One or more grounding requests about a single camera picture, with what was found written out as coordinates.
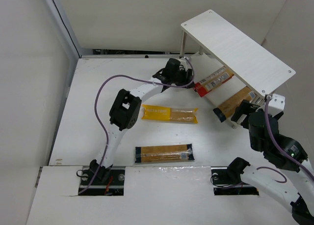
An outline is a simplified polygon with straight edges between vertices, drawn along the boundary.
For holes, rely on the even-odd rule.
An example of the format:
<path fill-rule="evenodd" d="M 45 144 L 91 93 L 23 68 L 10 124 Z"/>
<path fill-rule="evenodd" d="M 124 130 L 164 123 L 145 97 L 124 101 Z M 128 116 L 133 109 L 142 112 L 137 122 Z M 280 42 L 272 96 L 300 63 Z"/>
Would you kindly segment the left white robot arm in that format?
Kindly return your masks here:
<path fill-rule="evenodd" d="M 163 93 L 169 88 L 194 87 L 195 71 L 190 58 L 170 58 L 165 67 L 157 71 L 149 80 L 141 80 L 127 75 L 114 75 L 105 80 L 99 88 L 95 103 L 94 113 L 106 136 L 103 149 L 97 157 L 90 162 L 89 172 L 92 179 L 104 183 L 110 176 L 113 160 L 120 142 L 127 130 L 137 122 L 141 104 L 151 97 Z M 126 78 L 143 83 L 132 90 L 121 89 L 109 111 L 109 129 L 102 123 L 97 110 L 98 100 L 104 86 L 115 78 Z"/>

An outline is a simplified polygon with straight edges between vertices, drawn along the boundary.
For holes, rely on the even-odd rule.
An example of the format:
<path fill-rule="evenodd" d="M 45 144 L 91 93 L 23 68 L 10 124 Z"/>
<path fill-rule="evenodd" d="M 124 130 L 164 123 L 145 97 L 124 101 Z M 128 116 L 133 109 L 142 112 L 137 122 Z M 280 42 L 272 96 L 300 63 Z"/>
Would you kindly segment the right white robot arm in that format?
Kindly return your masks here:
<path fill-rule="evenodd" d="M 264 110 L 244 100 L 236 108 L 232 120 L 242 115 L 241 124 L 249 131 L 250 146 L 263 153 L 283 178 L 275 180 L 254 167 L 243 158 L 235 158 L 227 167 L 227 174 L 234 184 L 249 184 L 280 203 L 299 225 L 314 223 L 314 168 L 301 144 L 279 132 L 278 120 L 282 112 L 268 113 L 270 100 Z"/>

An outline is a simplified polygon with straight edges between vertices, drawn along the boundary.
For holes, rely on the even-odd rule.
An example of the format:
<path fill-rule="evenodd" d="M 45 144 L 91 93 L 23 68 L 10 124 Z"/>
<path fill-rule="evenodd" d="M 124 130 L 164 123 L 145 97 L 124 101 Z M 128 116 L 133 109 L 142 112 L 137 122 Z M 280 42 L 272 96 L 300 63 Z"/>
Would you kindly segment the red spaghetti bag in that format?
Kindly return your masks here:
<path fill-rule="evenodd" d="M 233 72 L 225 66 L 219 68 L 206 78 L 197 82 L 194 86 L 194 91 L 200 96 L 204 97 L 214 89 L 220 87 L 234 76 Z"/>

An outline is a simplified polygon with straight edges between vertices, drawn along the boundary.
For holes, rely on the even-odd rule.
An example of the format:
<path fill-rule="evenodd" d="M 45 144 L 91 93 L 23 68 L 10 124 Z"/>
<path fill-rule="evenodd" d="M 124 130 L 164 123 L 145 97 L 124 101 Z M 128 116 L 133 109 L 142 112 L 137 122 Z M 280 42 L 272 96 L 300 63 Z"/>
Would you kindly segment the yellow spaghetti bag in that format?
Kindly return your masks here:
<path fill-rule="evenodd" d="M 170 108 L 154 105 L 142 105 L 144 120 L 164 122 L 184 122 L 197 124 L 195 113 L 198 108 Z"/>

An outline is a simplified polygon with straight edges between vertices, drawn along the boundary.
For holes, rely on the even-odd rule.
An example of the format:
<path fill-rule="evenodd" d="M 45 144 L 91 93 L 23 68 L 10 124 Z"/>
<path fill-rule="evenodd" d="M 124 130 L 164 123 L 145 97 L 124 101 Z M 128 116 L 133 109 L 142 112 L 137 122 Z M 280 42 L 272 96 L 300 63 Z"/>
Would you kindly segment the dark blue spaghetti bag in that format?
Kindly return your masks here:
<path fill-rule="evenodd" d="M 249 87 L 244 87 L 232 97 L 224 101 L 217 108 L 213 109 L 213 112 L 218 117 L 220 122 L 224 122 L 227 118 L 232 116 L 236 108 L 239 107 L 243 100 L 252 101 L 256 97 L 254 91 L 252 91 Z"/>

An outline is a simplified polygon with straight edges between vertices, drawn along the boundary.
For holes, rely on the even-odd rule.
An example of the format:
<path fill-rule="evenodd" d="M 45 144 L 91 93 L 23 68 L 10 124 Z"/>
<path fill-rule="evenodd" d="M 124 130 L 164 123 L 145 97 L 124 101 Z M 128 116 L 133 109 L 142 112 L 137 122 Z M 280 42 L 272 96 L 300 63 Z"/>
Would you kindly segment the blue spaghetti bag front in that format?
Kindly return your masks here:
<path fill-rule="evenodd" d="M 192 144 L 142 146 L 135 148 L 135 164 L 194 161 Z"/>

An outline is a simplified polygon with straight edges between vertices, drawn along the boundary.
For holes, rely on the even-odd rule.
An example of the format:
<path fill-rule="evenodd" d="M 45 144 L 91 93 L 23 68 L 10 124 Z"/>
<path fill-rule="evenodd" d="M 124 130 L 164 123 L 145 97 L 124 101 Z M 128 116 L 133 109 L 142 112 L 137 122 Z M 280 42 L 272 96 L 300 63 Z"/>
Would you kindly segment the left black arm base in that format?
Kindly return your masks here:
<path fill-rule="evenodd" d="M 108 169 L 101 167 L 93 179 L 98 166 L 96 160 L 93 160 L 89 167 L 84 167 L 77 171 L 76 175 L 80 178 L 78 195 L 123 196 L 125 167 L 110 166 Z"/>

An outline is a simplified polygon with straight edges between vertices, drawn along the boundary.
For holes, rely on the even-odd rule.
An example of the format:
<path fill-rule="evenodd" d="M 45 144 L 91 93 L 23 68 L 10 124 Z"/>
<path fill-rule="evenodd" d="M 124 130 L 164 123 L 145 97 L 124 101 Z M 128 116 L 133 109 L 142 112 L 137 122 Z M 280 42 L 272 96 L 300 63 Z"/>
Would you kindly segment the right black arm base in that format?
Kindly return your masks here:
<path fill-rule="evenodd" d="M 215 196 L 258 196 L 257 188 L 244 183 L 240 175 L 244 169 L 250 166 L 249 162 L 242 158 L 235 158 L 228 166 L 211 167 L 210 182 L 213 185 Z"/>

